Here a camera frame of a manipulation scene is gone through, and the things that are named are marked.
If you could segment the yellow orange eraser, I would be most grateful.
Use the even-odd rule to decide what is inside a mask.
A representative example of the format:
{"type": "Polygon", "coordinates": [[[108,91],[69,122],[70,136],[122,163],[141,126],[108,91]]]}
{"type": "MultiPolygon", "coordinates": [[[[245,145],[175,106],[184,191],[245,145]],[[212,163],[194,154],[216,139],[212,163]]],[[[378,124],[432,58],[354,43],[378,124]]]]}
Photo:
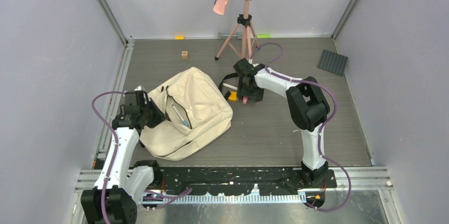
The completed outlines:
{"type": "Polygon", "coordinates": [[[239,98],[237,96],[237,92],[234,91],[230,91],[228,92],[228,101],[232,101],[232,102],[238,102],[239,98]]]}

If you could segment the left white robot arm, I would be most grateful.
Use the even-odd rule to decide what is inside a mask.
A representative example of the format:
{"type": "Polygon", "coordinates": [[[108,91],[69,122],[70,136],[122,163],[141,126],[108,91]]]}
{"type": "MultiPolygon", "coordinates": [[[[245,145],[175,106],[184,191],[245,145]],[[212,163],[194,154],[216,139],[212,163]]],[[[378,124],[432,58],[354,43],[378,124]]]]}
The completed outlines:
{"type": "Polygon", "coordinates": [[[147,187],[158,188],[163,180],[155,160],[134,166],[131,172],[128,170],[144,127],[154,128],[167,116],[141,86],[118,94],[124,96],[125,103],[112,122],[107,122],[95,102],[91,102],[94,113],[111,131],[112,138],[98,179],[80,197],[87,223],[135,223],[143,192],[147,187]]]}

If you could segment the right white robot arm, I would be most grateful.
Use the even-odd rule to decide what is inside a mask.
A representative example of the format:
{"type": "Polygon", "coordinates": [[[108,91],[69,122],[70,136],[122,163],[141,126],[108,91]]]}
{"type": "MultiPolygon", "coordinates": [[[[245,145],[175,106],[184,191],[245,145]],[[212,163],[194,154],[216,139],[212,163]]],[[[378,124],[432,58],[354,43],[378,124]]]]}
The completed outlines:
{"type": "Polygon", "coordinates": [[[301,175],[305,185],[316,187],[324,179],[328,161],[324,158],[323,130],[330,106],[313,77],[293,78],[263,64],[253,65],[243,58],[233,66],[238,78],[238,94],[260,101],[265,90],[286,98],[293,123],[300,129],[303,157],[301,175]]]}

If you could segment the beige canvas backpack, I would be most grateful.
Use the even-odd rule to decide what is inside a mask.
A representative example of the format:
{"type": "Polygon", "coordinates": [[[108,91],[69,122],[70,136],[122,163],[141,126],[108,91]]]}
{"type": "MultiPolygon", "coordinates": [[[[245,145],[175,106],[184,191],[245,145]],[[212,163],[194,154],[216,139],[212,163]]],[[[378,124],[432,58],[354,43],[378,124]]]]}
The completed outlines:
{"type": "Polygon", "coordinates": [[[140,141],[157,158],[179,161],[213,142],[231,127],[233,110],[209,75],[196,67],[182,71],[148,93],[168,121],[145,127],[140,141]],[[189,123],[182,124],[172,105],[189,123]]]}

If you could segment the yellow capped white marker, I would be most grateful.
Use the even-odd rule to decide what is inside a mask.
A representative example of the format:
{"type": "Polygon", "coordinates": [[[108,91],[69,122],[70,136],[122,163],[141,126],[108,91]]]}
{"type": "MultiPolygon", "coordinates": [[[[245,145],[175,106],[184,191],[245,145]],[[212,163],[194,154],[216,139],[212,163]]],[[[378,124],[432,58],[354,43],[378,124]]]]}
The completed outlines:
{"type": "Polygon", "coordinates": [[[237,91],[237,90],[238,90],[238,87],[229,85],[229,84],[227,84],[227,83],[223,83],[222,85],[223,85],[224,87],[229,88],[229,89],[232,89],[232,90],[234,90],[234,91],[237,91]]]}

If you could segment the blue capped white marker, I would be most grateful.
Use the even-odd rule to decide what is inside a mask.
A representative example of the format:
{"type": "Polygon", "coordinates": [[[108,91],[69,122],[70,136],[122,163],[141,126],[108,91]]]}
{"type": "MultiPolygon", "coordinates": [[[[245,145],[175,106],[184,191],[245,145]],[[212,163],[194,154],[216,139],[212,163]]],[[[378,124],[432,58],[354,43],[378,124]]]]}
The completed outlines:
{"type": "Polygon", "coordinates": [[[174,112],[176,113],[176,115],[178,116],[178,118],[182,121],[182,124],[186,127],[189,127],[189,123],[187,122],[187,120],[181,115],[180,111],[178,110],[178,108],[175,105],[172,105],[172,109],[174,110],[174,112]]]}

